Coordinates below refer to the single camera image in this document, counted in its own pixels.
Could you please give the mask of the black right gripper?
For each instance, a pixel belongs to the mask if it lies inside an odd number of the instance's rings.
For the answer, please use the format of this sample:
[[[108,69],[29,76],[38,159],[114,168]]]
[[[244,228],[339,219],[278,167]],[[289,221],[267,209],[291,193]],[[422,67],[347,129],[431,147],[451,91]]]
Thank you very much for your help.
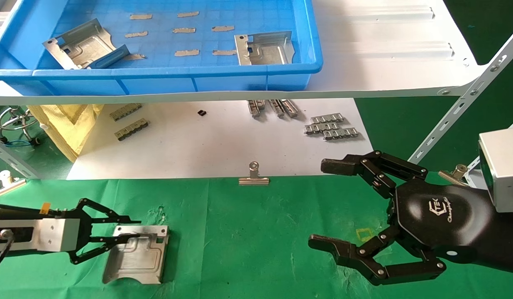
[[[360,176],[384,199],[391,199],[388,223],[361,246],[312,234],[308,246],[330,253],[336,265],[359,272],[374,286],[437,278],[454,263],[495,265],[497,257],[490,229],[496,210],[488,192],[458,185],[433,185],[423,180],[428,170],[393,155],[372,151],[323,159],[321,172]],[[396,188],[390,178],[406,181]],[[419,262],[383,266],[374,257],[397,241]]]

